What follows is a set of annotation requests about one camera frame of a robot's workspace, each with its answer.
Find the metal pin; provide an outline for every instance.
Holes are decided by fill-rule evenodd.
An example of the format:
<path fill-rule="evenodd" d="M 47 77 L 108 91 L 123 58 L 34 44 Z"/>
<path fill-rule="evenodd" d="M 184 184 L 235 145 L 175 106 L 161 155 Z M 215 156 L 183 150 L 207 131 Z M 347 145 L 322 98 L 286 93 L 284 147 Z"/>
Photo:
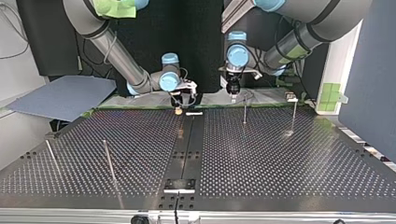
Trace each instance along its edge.
<path fill-rule="evenodd" d="M 116 179 L 116 175 L 114 174 L 113 162 L 111 161 L 110 151 L 108 150 L 108 145 L 106 140 L 103 140 L 103 146 L 105 148 L 105 152 L 107 155 L 107 161 L 108 161 L 108 166 L 110 167 L 111 175 L 113 176 L 113 180 L 116 181 L 117 179 Z"/>
<path fill-rule="evenodd" d="M 47 143 L 47 147 L 48 147 L 48 149 L 49 149 L 50 156 L 52 157 L 53 160 L 56 160 L 55 154 L 53 154 L 52 147 L 51 147 L 51 145 L 50 145 L 50 141 L 49 141 L 49 140 L 46 140 L 46 143 Z"/>
<path fill-rule="evenodd" d="M 245 111 L 244 111 L 244 124 L 247 123 L 247 112 L 248 112 L 248 97 L 245 94 Z"/>

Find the silver arm segment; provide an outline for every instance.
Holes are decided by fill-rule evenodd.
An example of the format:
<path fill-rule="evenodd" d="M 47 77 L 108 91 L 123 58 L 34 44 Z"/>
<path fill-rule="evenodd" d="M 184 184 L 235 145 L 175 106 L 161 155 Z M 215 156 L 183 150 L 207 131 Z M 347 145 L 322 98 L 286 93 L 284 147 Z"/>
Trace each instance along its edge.
<path fill-rule="evenodd" d="M 364 17 L 373 0 L 234 0 L 234 12 L 227 8 L 223 16 L 223 33 L 237 22 L 235 15 L 247 13 L 252 7 L 300 21 L 302 24 L 263 54 L 266 67 L 262 71 L 275 74 L 292 59 L 306 56 L 312 49 L 346 35 Z M 250 61 L 247 66 L 254 66 Z"/>

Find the small object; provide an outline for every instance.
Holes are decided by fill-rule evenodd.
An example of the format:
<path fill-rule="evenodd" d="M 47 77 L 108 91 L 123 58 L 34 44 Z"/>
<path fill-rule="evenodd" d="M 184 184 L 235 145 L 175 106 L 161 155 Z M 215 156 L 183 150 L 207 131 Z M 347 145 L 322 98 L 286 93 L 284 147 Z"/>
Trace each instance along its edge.
<path fill-rule="evenodd" d="M 51 147 L 51 145 L 50 145 L 50 141 L 49 141 L 49 140 L 46 140 L 46 143 L 47 143 L 47 147 L 48 147 L 48 149 L 49 149 L 50 156 L 52 157 L 53 160 L 56 160 L 55 154 L 53 154 L 52 147 Z"/>
<path fill-rule="evenodd" d="M 294 92 L 292 92 L 292 91 L 287 91 L 287 92 L 285 92 L 285 97 L 286 97 L 286 100 L 287 100 L 289 103 L 296 103 L 296 102 L 298 102 L 298 99 L 297 99 L 296 94 L 294 94 Z"/>
<path fill-rule="evenodd" d="M 165 193 L 194 193 L 195 180 L 194 179 L 169 179 L 166 181 Z"/>
<path fill-rule="evenodd" d="M 176 115 L 182 115 L 183 114 L 183 109 L 180 107 L 176 107 L 175 108 L 175 114 Z"/>
<path fill-rule="evenodd" d="M 103 146 L 105 148 L 105 153 L 107 156 L 108 166 L 110 168 L 111 175 L 113 177 L 113 180 L 116 181 L 117 179 L 116 179 L 116 175 L 114 173 L 113 162 L 111 161 L 111 157 L 110 157 L 110 151 L 108 150 L 107 140 L 103 140 Z"/>
<path fill-rule="evenodd" d="M 203 114 L 204 114 L 204 112 L 199 111 L 199 110 L 190 110 L 190 111 L 186 112 L 186 116 L 201 116 Z"/>

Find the metal plate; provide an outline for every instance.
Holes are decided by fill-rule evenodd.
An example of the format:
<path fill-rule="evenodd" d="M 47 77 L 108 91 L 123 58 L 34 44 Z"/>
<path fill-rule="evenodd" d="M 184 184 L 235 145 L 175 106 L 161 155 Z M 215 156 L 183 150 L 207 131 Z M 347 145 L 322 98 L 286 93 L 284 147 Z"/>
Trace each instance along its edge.
<path fill-rule="evenodd" d="M 183 120 L 173 111 L 95 112 L 51 142 L 57 160 L 41 146 L 2 171 L 0 206 L 173 209 L 163 186 L 181 177 L 184 160 L 173 155 L 188 143 Z"/>
<path fill-rule="evenodd" d="M 309 110 L 205 111 L 183 178 L 196 178 L 204 211 L 396 212 L 396 174 Z"/>

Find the green tape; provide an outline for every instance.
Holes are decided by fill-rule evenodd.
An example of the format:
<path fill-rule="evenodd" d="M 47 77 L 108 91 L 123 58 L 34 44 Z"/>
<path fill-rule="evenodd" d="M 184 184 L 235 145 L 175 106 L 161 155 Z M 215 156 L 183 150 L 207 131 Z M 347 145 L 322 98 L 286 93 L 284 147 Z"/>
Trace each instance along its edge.
<path fill-rule="evenodd" d="M 341 84 L 339 83 L 324 83 L 319 99 L 318 111 L 335 111 L 341 95 L 340 90 Z"/>
<path fill-rule="evenodd" d="M 98 16 L 111 18 L 136 18 L 134 0 L 93 0 Z"/>
<path fill-rule="evenodd" d="M 308 54 L 308 51 L 303 49 L 303 47 L 301 47 L 300 45 L 297 45 L 286 56 L 288 56 L 289 58 L 297 59 L 297 58 L 300 58 L 300 57 L 305 56 L 307 54 Z M 283 64 L 286 64 L 286 63 L 290 63 L 290 60 L 287 60 L 287 59 L 283 58 L 279 62 L 283 63 Z"/>

